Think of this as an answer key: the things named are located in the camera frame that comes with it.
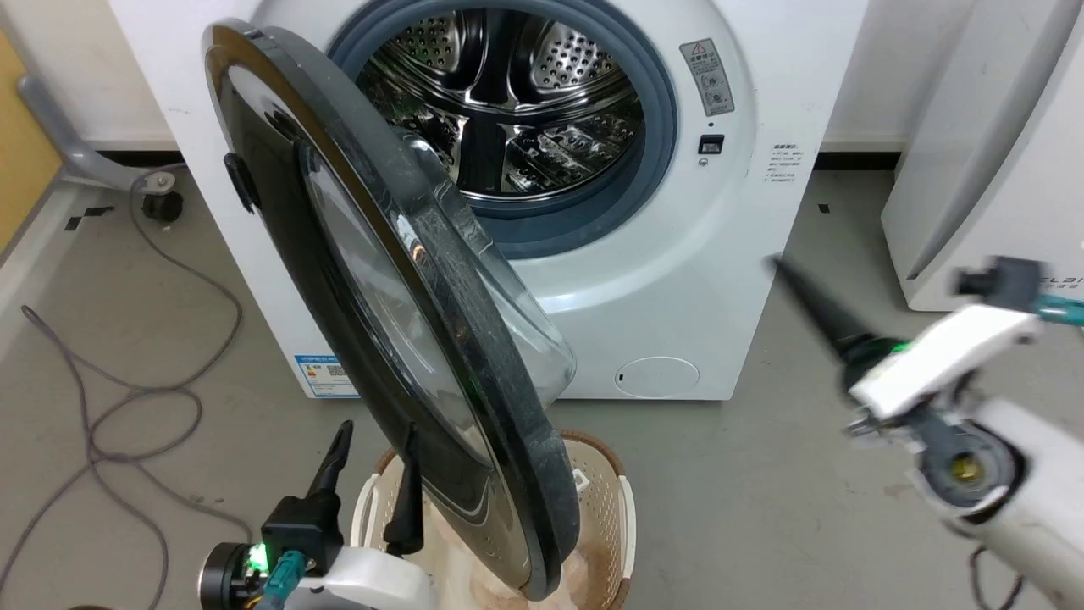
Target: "white wall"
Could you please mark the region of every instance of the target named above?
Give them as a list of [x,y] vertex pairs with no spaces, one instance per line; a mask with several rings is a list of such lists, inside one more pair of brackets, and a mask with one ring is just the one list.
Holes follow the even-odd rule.
[[106,0],[0,0],[0,26],[93,145],[176,148]]
[[[975,1],[870,0],[825,148],[901,150]],[[94,145],[173,146],[105,0],[0,0],[0,25]]]
[[823,150],[903,150],[975,2],[869,0]]

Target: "beige basket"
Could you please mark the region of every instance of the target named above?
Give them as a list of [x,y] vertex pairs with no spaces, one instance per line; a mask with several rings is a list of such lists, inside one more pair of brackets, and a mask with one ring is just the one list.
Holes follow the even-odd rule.
[[[636,555],[636,509],[632,488],[614,452],[597,439],[580,432],[562,432],[580,491],[580,544],[586,574],[576,596],[579,610],[617,610],[629,594]],[[388,452],[376,465],[354,507],[350,545],[384,548],[384,528],[391,519],[402,478],[402,463]],[[474,570],[481,563],[446,540],[430,518],[425,499],[425,548],[408,559],[434,575],[440,589],[441,609],[493,610],[472,594]],[[528,608],[526,601],[517,602]]]

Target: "wooden panel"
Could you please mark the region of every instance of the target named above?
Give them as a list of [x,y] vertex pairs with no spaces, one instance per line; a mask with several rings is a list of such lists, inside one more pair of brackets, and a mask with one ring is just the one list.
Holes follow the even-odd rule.
[[61,167],[60,155],[15,91],[24,72],[0,30],[0,251]]

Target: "black baseboard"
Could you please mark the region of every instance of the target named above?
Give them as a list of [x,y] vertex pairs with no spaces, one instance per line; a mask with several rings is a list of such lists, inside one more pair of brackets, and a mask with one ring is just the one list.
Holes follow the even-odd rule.
[[[178,151],[99,151],[105,158],[131,167],[158,167],[182,163]],[[813,169],[861,169],[891,171],[900,163],[898,152],[822,152],[816,155]]]
[[893,152],[822,152],[813,169],[892,171],[898,163],[900,153]]
[[105,158],[129,167],[159,167],[183,163],[179,151],[98,151]]

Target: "stainless steel drum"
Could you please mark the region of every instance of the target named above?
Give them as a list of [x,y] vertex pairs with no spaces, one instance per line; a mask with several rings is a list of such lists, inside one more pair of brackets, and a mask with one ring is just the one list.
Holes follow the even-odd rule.
[[388,121],[437,150],[476,204],[538,204],[585,185],[644,122],[605,49],[517,11],[420,20],[379,48],[358,85]]

